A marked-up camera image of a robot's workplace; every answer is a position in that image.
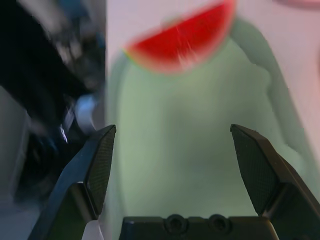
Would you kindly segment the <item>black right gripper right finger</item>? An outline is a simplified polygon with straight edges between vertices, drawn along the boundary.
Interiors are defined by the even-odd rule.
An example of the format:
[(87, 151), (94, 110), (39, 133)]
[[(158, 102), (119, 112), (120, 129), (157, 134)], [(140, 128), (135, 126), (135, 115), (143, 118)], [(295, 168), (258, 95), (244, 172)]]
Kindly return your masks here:
[(280, 240), (318, 240), (320, 204), (297, 171), (258, 132), (237, 124), (230, 132), (258, 216), (268, 218)]

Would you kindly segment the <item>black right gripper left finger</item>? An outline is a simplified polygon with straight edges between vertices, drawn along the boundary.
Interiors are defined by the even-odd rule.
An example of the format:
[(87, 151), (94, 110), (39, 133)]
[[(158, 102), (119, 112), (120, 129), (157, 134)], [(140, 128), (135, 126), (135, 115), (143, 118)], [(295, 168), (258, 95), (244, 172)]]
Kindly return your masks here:
[(30, 240), (80, 240), (102, 213), (116, 126), (95, 132), (61, 172), (34, 225)]

